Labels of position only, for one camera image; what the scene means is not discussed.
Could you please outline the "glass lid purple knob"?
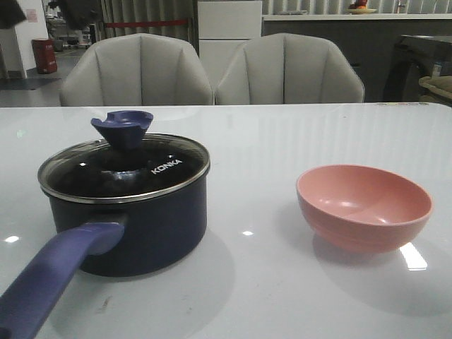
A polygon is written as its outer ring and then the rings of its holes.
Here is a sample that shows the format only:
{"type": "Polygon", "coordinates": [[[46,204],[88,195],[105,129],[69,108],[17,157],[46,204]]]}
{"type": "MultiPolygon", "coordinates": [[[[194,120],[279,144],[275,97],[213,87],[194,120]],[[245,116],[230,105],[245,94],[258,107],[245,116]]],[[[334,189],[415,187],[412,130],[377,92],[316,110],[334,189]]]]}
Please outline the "glass lid purple knob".
{"type": "Polygon", "coordinates": [[[148,133],[150,112],[120,110],[93,118],[101,138],[73,145],[44,161],[37,178],[49,196],[86,204],[131,203],[194,183],[210,168],[197,141],[148,133]]]}

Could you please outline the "pink plastic bowl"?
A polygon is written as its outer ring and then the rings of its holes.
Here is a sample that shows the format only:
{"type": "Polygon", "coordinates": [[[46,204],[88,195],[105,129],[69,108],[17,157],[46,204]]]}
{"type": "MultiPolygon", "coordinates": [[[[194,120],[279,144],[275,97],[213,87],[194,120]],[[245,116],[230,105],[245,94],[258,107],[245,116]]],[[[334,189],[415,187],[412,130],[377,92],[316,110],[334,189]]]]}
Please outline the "pink plastic bowl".
{"type": "Polygon", "coordinates": [[[355,253],[385,253],[411,242],[433,211],[431,196],[398,174],[362,165],[325,165],[296,183],[312,230],[355,253]]]}

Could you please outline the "right grey upholstered chair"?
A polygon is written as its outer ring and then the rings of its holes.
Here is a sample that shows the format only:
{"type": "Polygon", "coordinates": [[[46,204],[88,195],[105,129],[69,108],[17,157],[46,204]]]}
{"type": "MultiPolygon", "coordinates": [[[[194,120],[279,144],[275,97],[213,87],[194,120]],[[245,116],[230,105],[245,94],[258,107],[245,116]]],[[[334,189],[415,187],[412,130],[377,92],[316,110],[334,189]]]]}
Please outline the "right grey upholstered chair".
{"type": "Polygon", "coordinates": [[[278,33],[236,48],[215,89],[217,105],[357,103],[364,84],[339,47],[278,33]]]}

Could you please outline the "grey upholstered chair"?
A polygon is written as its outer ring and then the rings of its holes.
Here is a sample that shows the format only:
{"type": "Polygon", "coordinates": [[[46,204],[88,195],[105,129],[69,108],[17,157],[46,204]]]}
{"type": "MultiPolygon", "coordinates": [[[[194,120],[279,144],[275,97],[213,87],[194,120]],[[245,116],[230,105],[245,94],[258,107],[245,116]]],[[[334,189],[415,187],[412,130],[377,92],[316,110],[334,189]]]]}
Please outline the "grey upholstered chair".
{"type": "Polygon", "coordinates": [[[89,47],[59,99],[63,107],[211,105],[213,90],[190,43],[137,33],[89,47]]]}
{"type": "Polygon", "coordinates": [[[278,33],[236,48],[215,89],[217,105],[357,103],[364,84],[339,47],[278,33]]]}

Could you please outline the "left grey upholstered chair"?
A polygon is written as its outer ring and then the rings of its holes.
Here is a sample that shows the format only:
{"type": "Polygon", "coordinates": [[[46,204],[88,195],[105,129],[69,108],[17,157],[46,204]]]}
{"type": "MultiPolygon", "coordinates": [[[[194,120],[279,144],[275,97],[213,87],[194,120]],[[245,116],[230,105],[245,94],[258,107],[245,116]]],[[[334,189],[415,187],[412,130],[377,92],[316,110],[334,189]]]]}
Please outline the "left grey upholstered chair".
{"type": "Polygon", "coordinates": [[[190,43],[137,33],[89,47],[59,99],[63,107],[211,105],[213,90],[190,43]]]}

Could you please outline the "white cabinet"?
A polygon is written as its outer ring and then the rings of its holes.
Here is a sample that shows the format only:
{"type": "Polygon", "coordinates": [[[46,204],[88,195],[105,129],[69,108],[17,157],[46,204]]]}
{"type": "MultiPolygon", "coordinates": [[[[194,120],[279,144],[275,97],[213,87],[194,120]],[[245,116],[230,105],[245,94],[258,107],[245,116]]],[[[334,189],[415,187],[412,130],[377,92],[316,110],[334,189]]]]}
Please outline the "white cabinet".
{"type": "Polygon", "coordinates": [[[261,36],[261,1],[199,1],[199,57],[215,87],[241,43],[261,36]]]}

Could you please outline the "red barrier tape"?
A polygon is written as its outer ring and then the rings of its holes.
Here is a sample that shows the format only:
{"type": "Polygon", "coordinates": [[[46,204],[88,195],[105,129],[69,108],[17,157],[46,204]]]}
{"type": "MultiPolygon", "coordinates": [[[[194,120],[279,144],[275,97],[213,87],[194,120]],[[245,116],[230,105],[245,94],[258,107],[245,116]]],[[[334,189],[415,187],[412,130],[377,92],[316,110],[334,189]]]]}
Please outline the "red barrier tape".
{"type": "Polygon", "coordinates": [[[104,23],[106,28],[155,28],[188,25],[188,19],[179,20],[160,20],[160,21],[141,21],[141,22],[120,22],[104,23]]]}

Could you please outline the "grey counter with white top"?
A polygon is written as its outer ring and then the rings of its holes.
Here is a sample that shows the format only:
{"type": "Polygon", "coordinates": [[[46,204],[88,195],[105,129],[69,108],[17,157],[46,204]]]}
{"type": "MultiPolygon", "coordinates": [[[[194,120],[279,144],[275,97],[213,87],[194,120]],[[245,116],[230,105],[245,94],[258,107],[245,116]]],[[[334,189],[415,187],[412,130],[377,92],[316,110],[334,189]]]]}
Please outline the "grey counter with white top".
{"type": "Polygon", "coordinates": [[[263,34],[322,37],[338,45],[365,86],[366,102],[384,102],[394,44],[402,35],[451,36],[451,15],[265,16],[263,34]]]}

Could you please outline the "fruit plate on counter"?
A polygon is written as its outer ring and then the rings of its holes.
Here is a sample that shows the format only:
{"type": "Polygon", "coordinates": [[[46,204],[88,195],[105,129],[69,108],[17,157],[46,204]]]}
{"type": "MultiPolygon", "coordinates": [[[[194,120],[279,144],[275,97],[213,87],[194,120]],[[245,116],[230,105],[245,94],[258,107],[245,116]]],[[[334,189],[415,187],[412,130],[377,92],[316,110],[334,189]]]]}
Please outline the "fruit plate on counter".
{"type": "Polygon", "coordinates": [[[362,15],[362,14],[371,14],[376,13],[375,8],[369,8],[367,5],[367,0],[355,0],[351,1],[346,9],[346,13],[352,15],[362,15]]]}

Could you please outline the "red trash bin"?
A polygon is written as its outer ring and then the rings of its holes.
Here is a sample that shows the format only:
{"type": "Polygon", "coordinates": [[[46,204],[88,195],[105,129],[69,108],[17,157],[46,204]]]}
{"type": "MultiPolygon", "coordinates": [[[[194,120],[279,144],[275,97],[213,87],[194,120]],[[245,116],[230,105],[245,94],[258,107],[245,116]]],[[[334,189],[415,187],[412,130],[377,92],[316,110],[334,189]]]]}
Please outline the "red trash bin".
{"type": "Polygon", "coordinates": [[[57,72],[57,61],[51,39],[33,39],[32,50],[38,73],[49,74],[57,72]]]}

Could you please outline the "beige cushion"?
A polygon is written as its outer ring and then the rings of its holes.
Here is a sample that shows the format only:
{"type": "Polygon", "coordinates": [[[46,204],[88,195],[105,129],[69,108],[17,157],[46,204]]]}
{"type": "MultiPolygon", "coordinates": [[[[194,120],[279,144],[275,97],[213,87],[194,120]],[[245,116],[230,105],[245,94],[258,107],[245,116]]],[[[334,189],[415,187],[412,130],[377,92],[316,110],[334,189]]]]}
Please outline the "beige cushion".
{"type": "Polygon", "coordinates": [[[438,103],[451,107],[452,76],[425,76],[419,79],[420,102],[438,103]]]}

